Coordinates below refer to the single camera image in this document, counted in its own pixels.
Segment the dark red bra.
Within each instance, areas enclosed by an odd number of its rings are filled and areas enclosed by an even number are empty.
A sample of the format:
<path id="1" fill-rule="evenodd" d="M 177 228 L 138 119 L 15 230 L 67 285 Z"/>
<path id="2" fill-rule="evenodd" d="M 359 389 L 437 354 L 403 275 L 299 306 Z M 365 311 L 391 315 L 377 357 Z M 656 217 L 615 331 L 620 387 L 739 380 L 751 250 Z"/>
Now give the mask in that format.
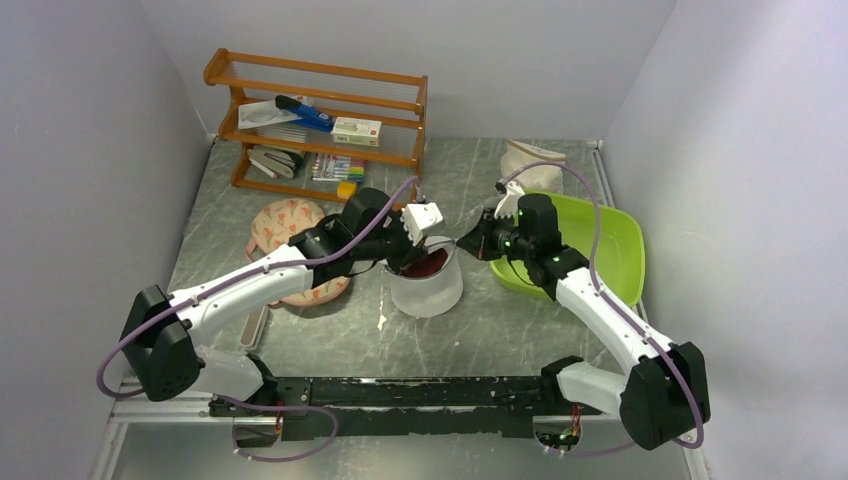
<path id="1" fill-rule="evenodd" d="M 400 275 L 412 279 L 431 277 L 445 267 L 449 258 L 449 252 L 445 248 L 439 248 L 415 260 L 408 268 L 402 270 Z"/>

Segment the white mesh laundry bag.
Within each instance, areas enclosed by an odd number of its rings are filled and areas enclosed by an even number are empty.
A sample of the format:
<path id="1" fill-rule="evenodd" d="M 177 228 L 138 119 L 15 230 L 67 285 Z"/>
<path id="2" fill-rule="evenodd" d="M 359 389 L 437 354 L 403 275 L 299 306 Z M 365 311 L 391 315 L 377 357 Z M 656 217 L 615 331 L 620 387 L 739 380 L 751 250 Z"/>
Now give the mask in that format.
<path id="1" fill-rule="evenodd" d="M 393 304 L 412 317 L 433 317 L 452 309 L 463 294 L 464 282 L 453 239 L 432 236 L 425 242 L 428 253 L 445 248 L 450 258 L 437 274 L 423 279 L 412 279 L 400 274 L 389 274 L 389 291 Z"/>

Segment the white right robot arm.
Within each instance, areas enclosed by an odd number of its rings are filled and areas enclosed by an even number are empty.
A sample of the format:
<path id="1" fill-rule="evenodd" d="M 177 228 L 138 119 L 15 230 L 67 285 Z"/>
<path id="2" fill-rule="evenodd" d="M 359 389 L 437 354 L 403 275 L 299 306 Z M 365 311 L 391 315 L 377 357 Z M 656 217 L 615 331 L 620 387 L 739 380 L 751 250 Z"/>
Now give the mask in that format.
<path id="1" fill-rule="evenodd" d="M 548 412 L 562 414 L 574 404 L 592 407 L 620 420 L 631 441 L 645 450 L 670 441 L 701 445 L 710 419 L 701 350 L 661 334 L 614 294 L 593 258 L 563 241 L 549 196 L 507 195 L 457 245 L 478 260 L 522 262 L 531 283 L 574 313 L 619 364 L 619 374 L 576 357 L 550 364 L 539 389 Z"/>

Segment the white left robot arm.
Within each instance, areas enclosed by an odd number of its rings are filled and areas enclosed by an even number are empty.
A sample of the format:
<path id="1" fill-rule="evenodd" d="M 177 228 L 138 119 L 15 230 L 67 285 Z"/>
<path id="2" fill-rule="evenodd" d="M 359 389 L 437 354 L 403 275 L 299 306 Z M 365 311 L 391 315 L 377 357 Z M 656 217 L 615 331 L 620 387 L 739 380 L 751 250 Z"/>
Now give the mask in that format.
<path id="1" fill-rule="evenodd" d="M 386 193 L 364 188 L 340 213 L 249 265 L 170 294 L 157 286 L 142 290 L 119 342 L 140 393 L 161 402 L 196 390 L 234 398 L 254 416 L 271 411 L 277 388 L 270 370 L 246 354 L 209 347 L 212 336 L 274 300 L 350 276 L 359 265 L 383 262 L 399 272 L 425 256 L 427 235 L 443 222 L 438 206 L 418 202 L 396 210 L 393 204 Z"/>

